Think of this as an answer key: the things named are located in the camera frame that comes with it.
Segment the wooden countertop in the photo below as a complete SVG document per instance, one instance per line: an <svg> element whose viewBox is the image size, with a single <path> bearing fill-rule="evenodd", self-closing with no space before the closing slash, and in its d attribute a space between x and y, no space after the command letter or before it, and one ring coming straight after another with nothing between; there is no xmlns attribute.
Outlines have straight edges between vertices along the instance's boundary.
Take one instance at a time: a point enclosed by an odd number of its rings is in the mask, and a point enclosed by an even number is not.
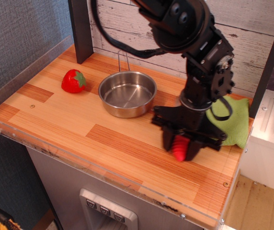
<svg viewBox="0 0 274 230"><path fill-rule="evenodd" d="M86 77L83 92L61 89L69 69L78 69ZM155 80L154 105L174 106L185 80L135 65L131 69ZM129 119L105 111L98 86L115 72L118 60L98 54L77 64L72 46L0 105L2 133L214 229L230 190L225 183L232 184L242 149L224 146L218 152L205 148L193 161L177 162L163 149L162 131L151 124L151 111Z"/></svg>

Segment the black post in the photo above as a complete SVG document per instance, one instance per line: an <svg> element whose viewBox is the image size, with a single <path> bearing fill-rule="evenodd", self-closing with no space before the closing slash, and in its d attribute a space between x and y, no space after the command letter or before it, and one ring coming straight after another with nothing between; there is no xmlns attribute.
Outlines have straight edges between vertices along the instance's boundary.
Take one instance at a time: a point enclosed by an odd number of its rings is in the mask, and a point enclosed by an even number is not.
<svg viewBox="0 0 274 230"><path fill-rule="evenodd" d="M258 84L258 87L256 89L254 99L250 108L250 117L255 118L258 108L262 102L263 95L265 93L265 90L267 88L269 79L271 77L271 74L274 69L274 42L271 47L271 51L269 53L265 68L263 70L262 77L260 79L260 82Z"/></svg>
<svg viewBox="0 0 274 230"><path fill-rule="evenodd" d="M86 0L68 0L77 63L93 54L90 21Z"/></svg>

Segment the wire handle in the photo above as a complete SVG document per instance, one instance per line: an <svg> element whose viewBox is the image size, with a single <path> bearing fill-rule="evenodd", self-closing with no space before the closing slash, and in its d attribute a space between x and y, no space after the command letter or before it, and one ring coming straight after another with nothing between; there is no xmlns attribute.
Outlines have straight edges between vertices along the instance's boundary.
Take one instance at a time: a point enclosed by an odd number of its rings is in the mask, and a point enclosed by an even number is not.
<svg viewBox="0 0 274 230"><path fill-rule="evenodd" d="M121 72L121 64L120 64L120 52L121 51L124 52L123 50L118 51L119 72ZM127 62L128 70L131 71L131 68L130 68L129 62L128 62L127 52L125 52L125 53L126 53L126 62Z"/></svg>

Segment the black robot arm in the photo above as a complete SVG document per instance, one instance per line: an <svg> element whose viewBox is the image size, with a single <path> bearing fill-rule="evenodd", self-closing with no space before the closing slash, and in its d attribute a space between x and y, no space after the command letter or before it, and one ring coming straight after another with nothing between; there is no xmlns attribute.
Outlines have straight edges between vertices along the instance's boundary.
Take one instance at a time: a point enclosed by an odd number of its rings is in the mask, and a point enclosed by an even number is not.
<svg viewBox="0 0 274 230"><path fill-rule="evenodd" d="M91 7L99 30L113 46L140 58L149 58L164 53L182 54L187 59L187 82L180 95L179 107L154 107L152 123L163 130L166 150L172 148L177 135L189 139L186 160L192 160L206 146L220 149L226 134L214 126L205 112L212 102L231 93L233 48L215 28L214 16L204 0L133 0L139 13L149 21L156 44L155 50L135 50L111 38L101 26L96 0Z"/></svg>

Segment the green cloth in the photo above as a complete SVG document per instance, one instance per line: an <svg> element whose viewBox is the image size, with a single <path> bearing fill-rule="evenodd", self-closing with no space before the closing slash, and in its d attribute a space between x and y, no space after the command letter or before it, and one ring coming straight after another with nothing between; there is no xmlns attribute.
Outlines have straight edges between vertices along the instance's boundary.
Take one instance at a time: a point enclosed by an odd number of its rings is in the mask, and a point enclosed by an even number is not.
<svg viewBox="0 0 274 230"><path fill-rule="evenodd" d="M222 145L238 145L244 148L249 135L249 100L234 100L229 96L224 97L233 110L232 116L226 121L217 121L211 110L207 110L206 116L215 126L227 134L227 139ZM212 110L216 116L228 116L228 109L218 100L212 104Z"/></svg>

